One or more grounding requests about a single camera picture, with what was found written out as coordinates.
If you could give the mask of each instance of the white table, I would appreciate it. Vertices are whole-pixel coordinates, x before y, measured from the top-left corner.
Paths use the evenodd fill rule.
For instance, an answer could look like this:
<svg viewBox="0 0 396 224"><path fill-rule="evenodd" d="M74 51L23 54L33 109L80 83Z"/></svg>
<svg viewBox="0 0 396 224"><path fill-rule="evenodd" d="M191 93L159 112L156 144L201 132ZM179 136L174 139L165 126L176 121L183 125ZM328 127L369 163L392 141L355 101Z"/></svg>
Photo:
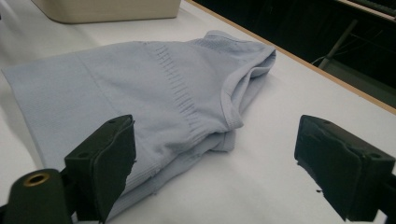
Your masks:
<svg viewBox="0 0 396 224"><path fill-rule="evenodd" d="M65 25L50 21L29 0L1 0L0 11L1 68L125 41L186 41L214 29L259 38L185 1L176 19L154 21ZM109 223L344 223L293 158L302 114L332 121L396 156L394 108L279 49L264 87L243 116L235 150L205 155ZM17 178L38 168L35 145L1 74L0 204L7 203ZM383 221L379 213L375 223Z"/></svg>

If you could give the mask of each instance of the white container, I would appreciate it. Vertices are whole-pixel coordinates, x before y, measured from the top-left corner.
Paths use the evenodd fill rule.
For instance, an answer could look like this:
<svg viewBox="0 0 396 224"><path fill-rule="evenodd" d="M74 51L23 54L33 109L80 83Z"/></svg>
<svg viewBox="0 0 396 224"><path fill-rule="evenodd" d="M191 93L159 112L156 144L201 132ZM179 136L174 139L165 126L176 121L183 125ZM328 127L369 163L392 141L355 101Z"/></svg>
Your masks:
<svg viewBox="0 0 396 224"><path fill-rule="evenodd" d="M174 18L180 0L32 0L50 19L62 23Z"/></svg>

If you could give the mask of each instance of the folded sweater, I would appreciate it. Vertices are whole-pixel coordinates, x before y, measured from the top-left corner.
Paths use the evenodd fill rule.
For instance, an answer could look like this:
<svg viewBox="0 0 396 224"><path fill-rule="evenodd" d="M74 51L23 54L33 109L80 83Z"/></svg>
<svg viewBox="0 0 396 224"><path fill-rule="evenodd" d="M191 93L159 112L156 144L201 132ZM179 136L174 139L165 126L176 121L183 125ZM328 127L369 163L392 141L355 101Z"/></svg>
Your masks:
<svg viewBox="0 0 396 224"><path fill-rule="evenodd" d="M188 42L128 42L4 69L46 168L106 120L132 114L136 160L110 216L233 148L241 112L264 82L274 47L220 31Z"/></svg>

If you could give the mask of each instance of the knit sweater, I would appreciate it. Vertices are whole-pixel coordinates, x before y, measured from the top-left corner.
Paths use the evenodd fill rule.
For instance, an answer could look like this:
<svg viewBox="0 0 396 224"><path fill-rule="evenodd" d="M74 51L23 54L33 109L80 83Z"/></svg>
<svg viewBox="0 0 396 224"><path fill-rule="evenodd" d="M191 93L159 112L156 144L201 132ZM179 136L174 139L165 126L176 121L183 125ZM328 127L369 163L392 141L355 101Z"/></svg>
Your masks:
<svg viewBox="0 0 396 224"><path fill-rule="evenodd" d="M195 164L229 151L275 62L274 47L220 31L188 42L128 42L4 69L43 164L106 120L132 114L136 160L114 216Z"/></svg>

